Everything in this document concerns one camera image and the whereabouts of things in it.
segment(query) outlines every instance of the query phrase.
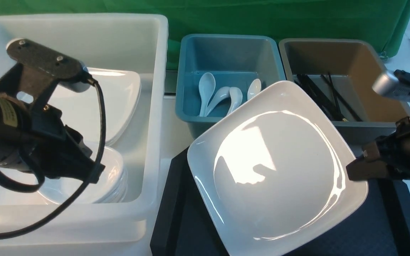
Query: black chopstick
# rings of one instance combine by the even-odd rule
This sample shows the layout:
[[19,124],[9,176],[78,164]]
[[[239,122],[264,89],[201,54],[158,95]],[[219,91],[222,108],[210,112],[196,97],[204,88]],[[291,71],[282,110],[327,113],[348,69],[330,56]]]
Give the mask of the black chopstick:
[[322,106],[322,104],[320,104],[320,101],[317,100],[316,94],[314,94],[314,92],[311,90],[311,88],[308,85],[303,85],[298,81],[294,81],[294,83],[296,83],[298,86],[300,86],[300,88],[303,89],[303,91],[306,92],[306,94],[308,94],[308,96],[319,106],[319,108],[322,110],[322,112],[324,112],[324,114],[329,119],[333,119],[332,116],[330,115],[330,113],[327,112],[325,107]]
[[330,83],[327,78],[324,75],[320,75],[322,80],[330,86],[330,89],[332,89],[333,93],[338,97],[338,99],[343,103],[343,105],[348,109],[349,113],[352,115],[352,117],[355,119],[355,121],[358,122],[363,122],[363,120],[360,118],[360,116],[353,110],[353,108],[347,103],[347,101],[341,96],[341,94],[335,89],[332,83]]
[[337,112],[333,103],[328,99],[328,97],[317,87],[317,85],[309,78],[307,75],[297,75],[298,81],[305,86],[309,86],[311,91],[316,95],[315,101],[318,105],[322,105],[327,112],[330,113],[332,119],[335,121],[347,121],[347,119],[339,112]]
[[[328,81],[330,81],[332,87],[335,88],[335,86],[333,85],[332,75],[330,74],[330,72],[328,72]],[[335,90],[332,90],[333,100],[335,101],[336,110],[341,113],[340,102],[338,101],[338,97],[336,96],[335,92]]]

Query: brown plastic bin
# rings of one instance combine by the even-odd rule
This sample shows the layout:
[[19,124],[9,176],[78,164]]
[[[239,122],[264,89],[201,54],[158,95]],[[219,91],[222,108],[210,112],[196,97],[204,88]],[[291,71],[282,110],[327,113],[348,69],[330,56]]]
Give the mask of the brown plastic bin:
[[340,103],[349,122],[333,124],[350,144],[365,144],[395,130],[396,121],[410,116],[410,107],[375,93],[372,86],[385,71],[373,47],[352,39],[284,39],[279,43],[286,79],[296,81],[297,74],[306,74],[333,102],[332,90],[320,78],[332,74],[335,89],[360,116],[354,118]]

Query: black tray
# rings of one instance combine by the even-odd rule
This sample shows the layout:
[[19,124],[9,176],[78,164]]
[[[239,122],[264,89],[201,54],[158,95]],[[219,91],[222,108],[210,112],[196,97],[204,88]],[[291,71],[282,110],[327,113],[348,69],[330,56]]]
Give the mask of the black tray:
[[[187,149],[172,160],[151,238],[153,256],[226,256],[195,185]],[[403,182],[369,181],[351,216],[288,256],[410,256],[410,194]]]

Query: label sticker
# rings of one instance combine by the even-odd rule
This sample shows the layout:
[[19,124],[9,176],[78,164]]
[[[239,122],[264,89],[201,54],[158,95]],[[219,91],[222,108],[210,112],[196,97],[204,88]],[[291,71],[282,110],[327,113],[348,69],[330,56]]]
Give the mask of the label sticker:
[[5,125],[12,127],[18,126],[17,113],[14,107],[5,99],[0,98],[0,107],[3,114],[3,122]]

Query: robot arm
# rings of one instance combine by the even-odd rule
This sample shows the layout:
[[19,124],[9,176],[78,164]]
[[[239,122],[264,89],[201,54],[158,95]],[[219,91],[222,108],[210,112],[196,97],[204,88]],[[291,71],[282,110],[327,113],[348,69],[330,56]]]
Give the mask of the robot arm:
[[[410,102],[410,73],[396,70],[382,74],[373,89],[383,96]],[[376,138],[362,150],[363,155],[346,167],[350,180],[410,180],[410,117],[396,122],[394,133]]]
[[[0,167],[33,173],[37,185],[16,182],[0,171],[0,185],[12,191],[37,191],[44,178],[69,177],[84,181],[94,161],[83,137],[63,125],[61,110],[48,105],[58,83],[75,91],[84,91],[90,79],[82,64],[27,39],[18,39],[7,47],[16,65],[0,79]],[[28,104],[17,99],[19,92],[33,97]],[[104,166],[90,177],[99,180]]]

